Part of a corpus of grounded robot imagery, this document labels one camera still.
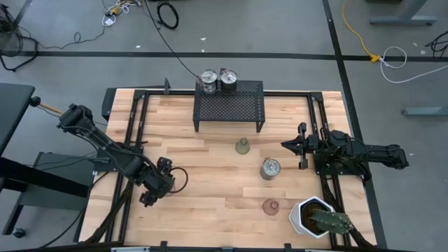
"cactus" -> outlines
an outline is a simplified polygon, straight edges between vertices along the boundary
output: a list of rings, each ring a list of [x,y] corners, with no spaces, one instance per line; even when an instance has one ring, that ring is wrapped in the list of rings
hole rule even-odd
[[[316,221],[316,226],[319,229],[333,234],[343,235],[354,228],[350,218],[345,213],[313,209],[313,215],[309,218]]]

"hexagonal pot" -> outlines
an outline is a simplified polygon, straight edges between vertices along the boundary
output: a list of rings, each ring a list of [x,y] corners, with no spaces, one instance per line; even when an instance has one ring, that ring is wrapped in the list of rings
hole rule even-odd
[[[309,215],[308,208],[316,208],[318,205],[322,210],[326,209],[327,211],[335,211],[329,204],[325,203],[322,199],[319,199],[316,196],[310,197],[301,203],[294,204],[294,207],[289,214],[289,221],[298,234],[307,233],[317,239],[328,234],[328,231],[320,230],[316,226],[312,226],[308,220],[305,220],[307,217],[304,217],[304,215]]]

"tin can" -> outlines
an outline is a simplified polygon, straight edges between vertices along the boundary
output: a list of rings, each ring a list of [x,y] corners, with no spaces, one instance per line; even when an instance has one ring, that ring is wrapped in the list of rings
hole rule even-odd
[[[237,91],[238,75],[233,70],[221,69],[221,91],[224,94],[231,95]]]
[[[263,165],[260,168],[260,175],[265,180],[272,180],[275,178],[275,176],[279,175],[280,173],[280,163],[279,161],[272,159],[272,158],[266,158],[263,162]]]
[[[197,78],[196,84],[201,87],[201,90],[208,95],[216,92],[218,74],[211,69],[204,70]]]

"white flower pot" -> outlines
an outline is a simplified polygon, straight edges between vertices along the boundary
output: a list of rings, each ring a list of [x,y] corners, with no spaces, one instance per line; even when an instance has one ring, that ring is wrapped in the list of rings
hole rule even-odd
[[[309,199],[301,202],[301,203],[295,203],[293,209],[291,210],[291,213],[289,214],[289,221],[291,222],[291,224],[294,227],[294,230],[298,233],[298,234],[310,234],[312,235],[314,238],[321,238],[323,236],[325,236],[326,234],[328,234],[327,232],[324,232],[323,234],[314,234],[313,232],[311,232],[310,230],[308,230],[303,224],[302,224],[302,212],[301,212],[301,206],[305,205],[306,203],[312,201],[312,200],[316,200],[319,201],[320,203],[322,203],[329,211],[335,211],[329,204],[325,203],[322,199],[319,199],[316,196],[310,197]]]

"chair wheel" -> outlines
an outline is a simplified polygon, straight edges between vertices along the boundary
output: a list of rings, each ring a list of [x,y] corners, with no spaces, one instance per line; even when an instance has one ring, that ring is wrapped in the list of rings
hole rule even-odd
[[[16,238],[22,238],[26,235],[27,233],[25,232],[25,230],[23,230],[22,228],[14,228],[12,235],[14,235]]]

